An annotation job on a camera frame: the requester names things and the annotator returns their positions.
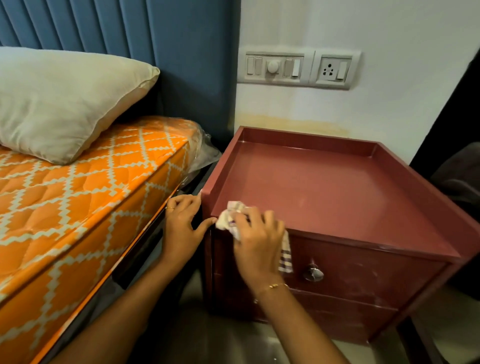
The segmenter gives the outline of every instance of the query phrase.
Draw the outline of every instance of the white pillow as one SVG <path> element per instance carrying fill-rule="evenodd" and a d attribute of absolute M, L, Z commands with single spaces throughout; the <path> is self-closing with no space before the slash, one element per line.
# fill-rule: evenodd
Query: white pillow
<path fill-rule="evenodd" d="M 0 144 L 71 163 L 159 74 L 108 54 L 0 47 Z"/>

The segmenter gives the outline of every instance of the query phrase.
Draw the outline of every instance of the gold bracelet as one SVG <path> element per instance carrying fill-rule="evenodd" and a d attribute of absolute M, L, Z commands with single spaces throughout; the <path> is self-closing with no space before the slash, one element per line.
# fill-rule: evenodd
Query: gold bracelet
<path fill-rule="evenodd" d="M 257 296 L 260 296 L 262 293 L 267 292 L 267 291 L 268 291 L 269 289 L 271 289 L 271 288 L 277 288 L 277 287 L 280 287 L 280 286 L 282 286 L 282 285 L 284 285 L 285 287 L 289 288 L 289 286 L 288 286 L 286 283 L 282 283 L 282 284 L 274 283 L 274 284 L 271 284 L 271 285 L 269 285 L 268 287 L 264 288 L 264 289 L 261 290 L 260 292 L 258 292 Z M 254 304 L 257 304 L 257 303 L 258 303 L 258 300 L 255 298 L 255 299 L 253 300 L 253 303 L 254 303 Z"/>

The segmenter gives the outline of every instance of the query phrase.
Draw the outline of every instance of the bedside table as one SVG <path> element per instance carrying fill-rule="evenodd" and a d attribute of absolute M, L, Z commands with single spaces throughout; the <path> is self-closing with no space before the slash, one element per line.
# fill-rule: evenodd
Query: bedside table
<path fill-rule="evenodd" d="M 480 251 L 477 222 L 375 142 L 239 128 L 202 190 L 204 218 L 232 200 L 285 221 L 285 282 L 343 341 L 396 325 Z M 205 236 L 205 291 L 214 313 L 265 320 L 228 232 Z"/>

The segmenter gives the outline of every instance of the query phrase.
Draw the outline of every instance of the tiled floor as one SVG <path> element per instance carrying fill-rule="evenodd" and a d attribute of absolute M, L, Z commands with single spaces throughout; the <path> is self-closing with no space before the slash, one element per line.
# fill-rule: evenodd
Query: tiled floor
<path fill-rule="evenodd" d="M 449 288 L 442 289 L 418 312 L 442 354 L 451 364 L 480 356 L 480 303 Z M 196 273 L 180 302 L 180 310 L 159 340 L 156 363 L 286 364 L 288 359 L 269 325 L 209 315 Z M 372 347 L 336 342 L 352 364 L 408 364 L 395 331 Z"/>

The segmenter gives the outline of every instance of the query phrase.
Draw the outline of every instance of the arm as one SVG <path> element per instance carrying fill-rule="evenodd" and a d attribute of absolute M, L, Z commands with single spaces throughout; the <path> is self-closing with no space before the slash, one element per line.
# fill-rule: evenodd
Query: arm
<path fill-rule="evenodd" d="M 285 231 L 273 211 L 253 207 L 233 218 L 240 232 L 234 253 L 239 272 L 272 324 L 292 364 L 348 364 L 347 359 L 284 285 L 278 272 Z"/>
<path fill-rule="evenodd" d="M 199 196 L 191 195 L 168 201 L 159 261 L 82 331 L 52 364 L 120 364 L 127 361 L 161 293 L 193 256 L 206 230 L 215 222 L 210 218 L 197 230 L 192 229 L 191 222 L 200 203 Z"/>

